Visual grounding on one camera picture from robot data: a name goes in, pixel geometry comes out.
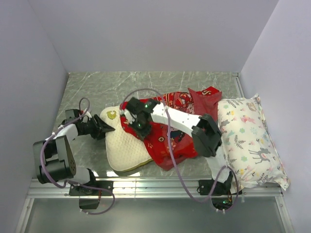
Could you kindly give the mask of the aluminium mounting rail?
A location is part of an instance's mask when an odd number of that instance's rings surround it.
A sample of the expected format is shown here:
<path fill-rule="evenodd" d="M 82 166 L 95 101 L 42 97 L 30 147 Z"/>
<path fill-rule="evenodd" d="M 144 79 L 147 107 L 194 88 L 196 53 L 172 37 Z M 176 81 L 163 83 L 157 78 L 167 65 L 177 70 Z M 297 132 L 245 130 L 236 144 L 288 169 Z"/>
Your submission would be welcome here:
<path fill-rule="evenodd" d="M 69 189 L 31 182 L 18 233 L 292 233 L 277 184 L 244 189 L 227 213 L 192 201 L 176 178 L 113 179 L 115 199 L 102 197 L 98 216 L 83 214 Z"/>

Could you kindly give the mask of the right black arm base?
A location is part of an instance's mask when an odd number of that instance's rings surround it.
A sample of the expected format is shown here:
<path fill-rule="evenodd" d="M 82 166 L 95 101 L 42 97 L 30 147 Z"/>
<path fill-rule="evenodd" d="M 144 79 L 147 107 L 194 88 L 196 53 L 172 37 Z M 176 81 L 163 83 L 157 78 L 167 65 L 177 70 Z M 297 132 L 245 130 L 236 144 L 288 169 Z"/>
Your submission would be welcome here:
<path fill-rule="evenodd" d="M 217 182 L 214 190 L 212 192 L 211 203 L 213 207 L 218 211 L 227 211 L 230 209 L 234 203 L 233 195 L 236 195 L 237 192 L 233 193 L 230 191 L 232 179 L 229 178 L 226 182 Z M 197 188 L 197 192 L 201 196 L 207 196 L 212 187 L 214 180 L 199 180 L 199 186 Z"/>

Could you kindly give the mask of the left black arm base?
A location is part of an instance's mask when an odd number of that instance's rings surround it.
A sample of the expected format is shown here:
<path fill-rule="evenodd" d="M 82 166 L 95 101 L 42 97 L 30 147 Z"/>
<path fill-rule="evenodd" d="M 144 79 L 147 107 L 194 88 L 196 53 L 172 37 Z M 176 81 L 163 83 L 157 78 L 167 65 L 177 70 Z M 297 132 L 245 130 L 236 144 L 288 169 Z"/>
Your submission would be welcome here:
<path fill-rule="evenodd" d="M 79 207 L 83 211 L 96 210 L 102 197 L 112 197 L 113 181 L 95 181 L 93 184 L 71 184 L 70 197 L 79 198 Z"/>

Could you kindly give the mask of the red pillowcase grey print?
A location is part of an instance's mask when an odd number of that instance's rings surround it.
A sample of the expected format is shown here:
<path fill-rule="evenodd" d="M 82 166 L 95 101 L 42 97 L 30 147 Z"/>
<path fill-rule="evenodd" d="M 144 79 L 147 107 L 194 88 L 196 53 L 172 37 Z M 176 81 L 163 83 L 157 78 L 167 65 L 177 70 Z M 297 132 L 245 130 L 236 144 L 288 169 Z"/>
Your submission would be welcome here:
<path fill-rule="evenodd" d="M 218 118 L 218 102 L 221 98 L 222 92 L 212 86 L 201 91 L 189 88 L 188 92 L 172 92 L 163 95 L 165 103 L 171 108 L 193 115 L 209 114 L 214 121 Z M 151 126 L 151 133 L 142 142 L 152 160 L 160 168 L 168 171 L 173 168 L 167 140 L 168 127 L 157 123 L 151 123 Z M 198 155 L 191 137 L 184 132 L 171 128 L 170 141 L 177 164 Z"/>

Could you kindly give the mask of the floral patterned white pillow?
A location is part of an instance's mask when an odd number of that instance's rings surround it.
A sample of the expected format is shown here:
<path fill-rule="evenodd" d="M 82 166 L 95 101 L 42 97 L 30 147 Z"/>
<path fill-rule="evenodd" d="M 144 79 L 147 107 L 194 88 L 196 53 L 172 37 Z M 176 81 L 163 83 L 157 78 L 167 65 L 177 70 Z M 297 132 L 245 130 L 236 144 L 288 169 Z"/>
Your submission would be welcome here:
<path fill-rule="evenodd" d="M 224 158 L 236 177 L 231 192 L 277 183 L 290 185 L 279 154 L 268 131 L 259 95 L 250 99 L 222 99 L 218 103 Z"/>

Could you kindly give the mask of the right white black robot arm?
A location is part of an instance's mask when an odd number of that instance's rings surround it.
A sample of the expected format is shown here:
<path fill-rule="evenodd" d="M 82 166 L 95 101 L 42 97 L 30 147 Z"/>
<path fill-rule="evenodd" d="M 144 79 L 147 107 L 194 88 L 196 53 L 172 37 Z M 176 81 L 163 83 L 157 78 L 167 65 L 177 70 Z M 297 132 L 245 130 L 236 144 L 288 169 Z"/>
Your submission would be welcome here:
<path fill-rule="evenodd" d="M 227 168 L 222 133 L 211 115 L 192 115 L 150 99 L 146 103 L 132 97 L 121 114 L 136 134 L 145 139 L 151 133 L 151 122 L 175 128 L 192 138 L 198 155 L 205 157 L 214 180 L 214 192 L 223 195 L 231 189 L 232 172 Z"/>

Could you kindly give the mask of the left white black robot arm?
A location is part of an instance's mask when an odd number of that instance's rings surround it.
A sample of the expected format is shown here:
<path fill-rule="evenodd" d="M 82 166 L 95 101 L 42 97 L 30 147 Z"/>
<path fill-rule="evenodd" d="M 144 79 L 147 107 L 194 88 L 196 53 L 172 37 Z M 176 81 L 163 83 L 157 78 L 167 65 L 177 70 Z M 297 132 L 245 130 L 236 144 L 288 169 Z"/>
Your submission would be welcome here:
<path fill-rule="evenodd" d="M 95 140 L 105 138 L 105 134 L 115 129 L 98 115 L 78 109 L 65 111 L 66 118 L 57 131 L 49 138 L 33 144 L 35 172 L 41 184 L 53 183 L 63 188 L 59 182 L 81 185 L 86 195 L 97 192 L 98 183 L 89 168 L 77 167 L 70 144 L 78 136 L 90 135 Z"/>

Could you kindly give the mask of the white pillow yellow edge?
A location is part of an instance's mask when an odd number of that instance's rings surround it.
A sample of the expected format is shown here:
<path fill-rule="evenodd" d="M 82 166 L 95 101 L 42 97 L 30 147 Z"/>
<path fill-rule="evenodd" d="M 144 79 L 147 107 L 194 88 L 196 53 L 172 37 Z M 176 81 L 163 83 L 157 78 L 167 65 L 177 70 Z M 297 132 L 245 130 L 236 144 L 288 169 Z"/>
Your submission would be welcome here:
<path fill-rule="evenodd" d="M 101 120 L 114 128 L 105 134 L 108 163 L 117 174 L 128 173 L 152 161 L 144 143 L 127 133 L 119 114 L 119 107 L 110 106 L 102 110 Z"/>

